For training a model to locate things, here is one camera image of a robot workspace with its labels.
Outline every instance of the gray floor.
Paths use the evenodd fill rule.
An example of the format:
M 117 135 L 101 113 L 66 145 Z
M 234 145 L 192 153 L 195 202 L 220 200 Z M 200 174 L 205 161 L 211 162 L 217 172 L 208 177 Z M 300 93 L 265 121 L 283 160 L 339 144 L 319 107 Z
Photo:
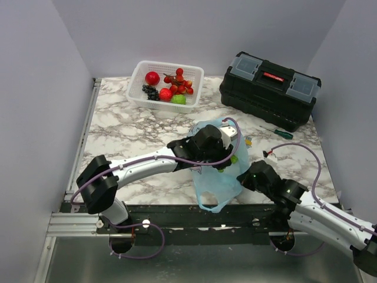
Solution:
M 298 236 L 296 252 L 308 252 L 320 242 Z M 147 254 L 155 247 L 135 247 Z M 90 282 L 361 282 L 352 261 L 326 246 L 320 253 L 294 258 L 270 246 L 167 246 L 148 261 L 119 260 L 110 256 L 103 238 L 60 238 L 49 269 L 49 283 Z

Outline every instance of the wire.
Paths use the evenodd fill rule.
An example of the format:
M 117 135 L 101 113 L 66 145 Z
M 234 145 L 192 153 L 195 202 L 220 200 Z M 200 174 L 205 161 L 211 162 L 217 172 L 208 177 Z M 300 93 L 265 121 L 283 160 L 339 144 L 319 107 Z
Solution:
M 349 220 L 348 218 L 344 217 L 343 215 L 341 215 L 340 213 L 337 213 L 336 211 L 332 210 L 331 208 L 327 207 L 323 202 L 320 201 L 320 199 L 317 197 L 316 193 L 315 193 L 315 189 L 316 189 L 316 185 L 317 185 L 317 182 L 318 182 L 318 179 L 319 179 L 319 175 L 321 173 L 321 170 L 322 170 L 322 167 L 320 165 L 320 160 L 318 158 L 318 156 L 315 154 L 315 152 L 313 150 L 311 150 L 309 147 L 307 146 L 304 146 L 303 144 L 300 144 L 300 143 L 283 143 L 283 144 L 280 144 L 278 146 L 274 146 L 271 148 L 271 152 L 274 151 L 275 149 L 278 149 L 280 147 L 283 147 L 283 146 L 300 146 L 300 147 L 303 147 L 304 149 L 308 150 L 313 156 L 314 158 L 316 159 L 317 161 L 317 164 L 318 164 L 318 172 L 317 172 L 317 176 L 315 177 L 314 181 L 313 181 L 313 185 L 312 185 L 312 196 L 314 198 L 314 200 L 318 203 L 319 206 L 321 206 L 321 208 L 324 208 L 326 209 L 328 212 L 330 212 L 332 215 L 335 215 L 336 217 L 340 218 L 341 220 L 347 222 L 348 224 L 360 229 L 361 231 L 366 231 L 374 236 L 377 237 L 377 232 L 375 231 L 372 231 L 368 228 L 365 228 L 363 227 L 362 225 L 360 224 L 357 224 L 356 222 L 352 221 L 352 220 Z
M 111 255 L 116 255 L 116 256 L 119 256 L 120 258 L 128 258 L 128 259 L 150 259 L 150 258 L 153 258 L 153 257 L 157 256 L 164 249 L 165 235 L 164 235 L 163 230 L 160 227 L 158 227 L 156 224 L 153 224 L 153 223 L 148 223 L 148 224 L 137 223 L 137 224 L 120 226 L 120 225 L 114 225 L 114 224 L 112 224 L 110 222 L 110 225 L 112 227 L 119 228 L 119 229 L 128 229 L 128 228 L 133 228 L 133 227 L 150 225 L 152 227 L 155 227 L 159 231 L 159 233 L 161 234 L 161 239 L 162 239 L 161 246 L 159 247 L 159 249 L 155 253 L 153 253 L 151 255 L 146 255 L 146 256 L 132 256 L 132 255 L 125 255 L 125 254 L 118 254 L 118 253 L 116 253 L 116 252 L 113 251 L 113 246 L 111 244 L 111 241 L 109 241 L 108 246 L 111 249 L 111 253 L 110 253 Z
M 122 165 L 119 165 L 119 166 L 116 166 L 116 167 L 113 167 L 113 168 L 110 168 L 110 169 L 107 169 L 97 175 L 95 175 L 93 178 L 91 178 L 89 181 L 87 181 L 86 183 L 84 183 L 71 197 L 71 204 L 73 205 L 83 205 L 84 203 L 81 203 L 81 202 L 75 202 L 75 198 L 87 187 L 89 186 L 90 184 L 92 184 L 92 182 L 94 182 L 95 180 L 97 180 L 98 178 L 100 177 L 103 177 L 113 171 L 116 171 L 116 170 L 119 170 L 121 168 L 124 168 L 124 167 L 127 167 L 127 166 L 131 166 L 131 165 L 134 165 L 134 164 L 137 164 L 137 163 L 140 163 L 140 162 L 144 162 L 144 161 L 148 161 L 148 160 L 153 160 L 153 159 L 173 159 L 175 161 L 181 161 L 181 162 L 185 162 L 185 163 L 188 163 L 188 164 L 192 164 L 192 165 L 196 165 L 196 166 L 216 166 L 216 165 L 219 165 L 219 164 L 222 164 L 226 161 L 228 161 L 234 154 L 235 152 L 237 151 L 239 145 L 240 145 L 240 141 L 241 141 L 241 130 L 240 130 L 240 127 L 238 126 L 237 122 L 235 121 L 235 119 L 233 118 L 230 118 L 230 117 L 226 117 L 223 121 L 227 121 L 227 120 L 230 120 L 234 123 L 234 125 L 236 126 L 236 129 L 237 129 L 237 143 L 236 143 L 236 146 L 234 147 L 233 151 L 227 156 L 225 157 L 223 160 L 220 160 L 218 162 L 211 162 L 211 163 L 206 163 L 206 162 L 194 162 L 194 161 L 191 161 L 191 160 L 187 160 L 187 159 L 183 159 L 183 158 L 179 158 L 179 157 L 175 157 L 175 156 L 167 156 L 167 155 L 158 155 L 158 156 L 149 156 L 149 157 L 144 157 L 144 158 L 140 158 L 138 160 L 134 160 L 134 161 L 131 161 L 131 162 L 127 162 L 127 163 L 124 163 Z
M 289 234 L 292 232 L 292 236 L 293 236 L 293 229 L 289 228 L 288 229 L 288 233 L 287 235 L 285 236 L 286 240 L 289 240 Z
M 314 255 L 316 254 L 317 252 L 321 251 L 323 249 L 323 247 L 325 246 L 325 242 L 322 242 L 322 244 L 319 245 L 318 248 L 316 248 L 314 251 L 312 252 L 308 252 L 306 254 L 294 254 L 292 252 L 283 252 L 281 250 L 279 250 L 275 244 L 270 240 L 270 244 L 272 247 L 274 247 L 275 251 L 276 252 L 280 252 L 281 254 L 284 254 L 284 255 L 290 255 L 290 256 L 296 256 L 296 257 L 303 257 L 303 256 L 311 256 L 311 255 Z

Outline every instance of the red apple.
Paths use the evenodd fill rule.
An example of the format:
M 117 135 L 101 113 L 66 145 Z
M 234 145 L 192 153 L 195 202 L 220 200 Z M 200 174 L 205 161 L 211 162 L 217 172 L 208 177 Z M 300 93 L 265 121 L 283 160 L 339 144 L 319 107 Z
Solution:
M 160 76 L 156 72 L 149 72 L 145 76 L 145 81 L 149 85 L 156 85 L 160 82 Z

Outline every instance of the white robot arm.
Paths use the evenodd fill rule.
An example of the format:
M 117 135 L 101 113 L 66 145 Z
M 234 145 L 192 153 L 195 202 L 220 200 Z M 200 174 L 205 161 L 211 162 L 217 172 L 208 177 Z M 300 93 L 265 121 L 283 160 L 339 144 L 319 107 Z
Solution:
M 337 247 L 353 257 L 357 267 L 377 277 L 377 225 L 324 202 L 294 180 L 281 179 L 264 160 L 252 163 L 237 180 L 276 204 L 273 218 L 279 223 Z
M 95 157 L 78 177 L 79 190 L 71 202 L 76 204 L 73 200 L 80 193 L 89 214 L 100 213 L 118 225 L 128 219 L 128 212 L 115 193 L 127 184 L 199 165 L 217 169 L 230 166 L 234 153 L 231 142 L 237 138 L 239 128 L 236 123 L 230 126 L 226 120 L 218 128 L 207 125 L 192 137 L 171 141 L 166 147 L 143 156 L 111 161 L 103 155 Z

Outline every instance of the white plastic basket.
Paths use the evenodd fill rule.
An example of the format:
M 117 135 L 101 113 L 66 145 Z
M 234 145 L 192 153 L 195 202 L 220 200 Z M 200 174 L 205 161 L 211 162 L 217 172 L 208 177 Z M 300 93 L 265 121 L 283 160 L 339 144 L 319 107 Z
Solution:
M 186 105 L 148 100 L 147 94 L 142 91 L 143 84 L 146 84 L 145 75 L 150 71 L 155 71 L 157 74 L 159 74 L 160 82 L 155 85 L 155 87 L 158 91 L 160 91 L 163 87 L 171 87 L 171 84 L 166 84 L 164 82 L 165 76 L 163 73 L 175 75 L 176 69 L 178 68 L 183 69 L 183 77 L 186 81 L 190 80 L 193 82 L 192 88 L 194 93 L 192 95 L 185 94 Z M 125 92 L 125 96 L 128 100 L 135 101 L 135 103 L 140 107 L 179 113 L 189 113 L 194 107 L 196 107 L 196 105 L 198 105 L 201 88 L 203 87 L 203 80 L 204 70 L 200 67 L 154 61 L 142 61 L 137 64 L 132 74 L 130 85 Z

